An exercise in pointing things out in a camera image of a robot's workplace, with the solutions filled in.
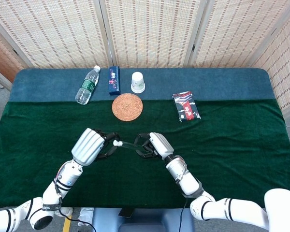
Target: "green bottle label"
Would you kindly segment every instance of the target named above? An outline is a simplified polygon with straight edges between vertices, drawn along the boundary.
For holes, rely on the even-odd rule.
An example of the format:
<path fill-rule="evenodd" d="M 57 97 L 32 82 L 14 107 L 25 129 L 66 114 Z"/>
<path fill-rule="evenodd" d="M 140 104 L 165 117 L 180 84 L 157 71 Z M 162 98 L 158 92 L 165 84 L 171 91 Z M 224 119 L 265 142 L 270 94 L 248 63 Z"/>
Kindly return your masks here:
<path fill-rule="evenodd" d="M 95 88 L 95 83 L 93 83 L 92 81 L 89 81 L 89 80 L 85 80 L 82 84 L 82 87 L 81 88 L 85 88 L 87 90 L 89 90 L 90 92 L 93 91 L 93 89 Z"/>

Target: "table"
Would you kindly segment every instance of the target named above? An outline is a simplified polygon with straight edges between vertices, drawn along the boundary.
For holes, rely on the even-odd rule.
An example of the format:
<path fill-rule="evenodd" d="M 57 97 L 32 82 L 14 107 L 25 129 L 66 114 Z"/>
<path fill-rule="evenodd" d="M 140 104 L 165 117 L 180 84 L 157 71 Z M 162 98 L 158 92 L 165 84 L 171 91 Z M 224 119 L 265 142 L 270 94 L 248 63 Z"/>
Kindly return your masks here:
<path fill-rule="evenodd" d="M 272 188 L 290 190 L 290 143 L 268 74 L 261 69 L 121 69 L 121 91 L 142 72 L 144 110 L 132 122 L 111 111 L 107 69 L 91 101 L 75 103 L 89 69 L 29 69 L 16 77 L 0 122 L 0 205 L 42 196 L 87 128 L 117 131 L 124 141 L 160 132 L 216 199 L 264 206 Z M 191 90 L 201 120 L 179 122 L 172 94 Z M 84 167 L 64 206 L 181 208 L 185 199 L 158 159 L 118 149 Z"/>

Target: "woven screen panel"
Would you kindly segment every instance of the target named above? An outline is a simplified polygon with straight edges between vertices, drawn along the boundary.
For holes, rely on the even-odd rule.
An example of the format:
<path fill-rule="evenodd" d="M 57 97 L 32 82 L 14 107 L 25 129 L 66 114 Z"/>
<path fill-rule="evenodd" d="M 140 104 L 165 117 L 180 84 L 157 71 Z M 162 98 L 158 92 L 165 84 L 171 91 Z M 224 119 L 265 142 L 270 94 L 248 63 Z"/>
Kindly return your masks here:
<path fill-rule="evenodd" d="M 0 73 L 10 82 L 14 81 L 16 74 L 26 68 L 11 48 L 8 48 L 0 39 Z"/>
<path fill-rule="evenodd" d="M 194 67 L 245 67 L 290 0 L 216 0 Z"/>
<path fill-rule="evenodd" d="M 282 111 L 290 106 L 290 19 L 253 65 L 265 69 Z"/>
<path fill-rule="evenodd" d="M 105 0 L 121 67 L 182 67 L 200 0 Z"/>
<path fill-rule="evenodd" d="M 108 66 L 92 1 L 0 0 L 0 23 L 36 68 Z"/>

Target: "black cable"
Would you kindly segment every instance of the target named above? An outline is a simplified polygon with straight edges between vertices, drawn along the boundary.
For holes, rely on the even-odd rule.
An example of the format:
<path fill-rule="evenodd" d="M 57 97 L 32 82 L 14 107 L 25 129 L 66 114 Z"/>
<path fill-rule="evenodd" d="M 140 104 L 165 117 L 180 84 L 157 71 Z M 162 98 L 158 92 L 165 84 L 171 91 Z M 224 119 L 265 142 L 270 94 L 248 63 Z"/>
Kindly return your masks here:
<path fill-rule="evenodd" d="M 78 221 L 78 222 L 82 222 L 82 223 L 88 224 L 89 226 L 91 226 L 91 227 L 94 229 L 95 232 L 97 232 L 97 231 L 96 231 L 96 228 L 94 228 L 94 226 L 91 225 L 89 222 L 85 222 L 85 221 L 81 221 L 81 220 L 70 219 L 69 217 L 67 217 L 66 215 L 64 215 L 64 214 L 62 213 L 61 209 L 59 209 L 59 213 L 60 213 L 62 216 L 64 216 L 67 220 L 70 220 L 70 221 Z"/>
<path fill-rule="evenodd" d="M 186 207 L 187 202 L 188 202 L 188 199 L 186 198 L 185 205 L 184 205 L 184 207 L 183 207 L 183 209 L 182 209 L 182 212 L 180 213 L 180 222 L 179 222 L 179 231 L 178 231 L 178 232 L 180 232 L 180 229 L 181 229 L 181 227 L 182 227 L 182 216 L 183 216 L 183 211 L 184 211 L 184 209 L 185 209 L 185 207 Z"/>

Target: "yellow floor line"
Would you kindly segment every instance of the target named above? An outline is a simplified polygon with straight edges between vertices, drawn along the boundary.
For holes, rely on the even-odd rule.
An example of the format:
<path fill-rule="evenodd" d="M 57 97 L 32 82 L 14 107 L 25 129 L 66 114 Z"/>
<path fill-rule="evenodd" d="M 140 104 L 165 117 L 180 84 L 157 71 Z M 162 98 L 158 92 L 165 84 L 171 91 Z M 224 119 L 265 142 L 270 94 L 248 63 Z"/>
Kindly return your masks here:
<path fill-rule="evenodd" d="M 62 232 L 69 232 L 69 230 L 70 230 L 70 224 L 71 224 L 71 221 L 70 220 L 64 219 L 64 224 L 63 224 Z"/>

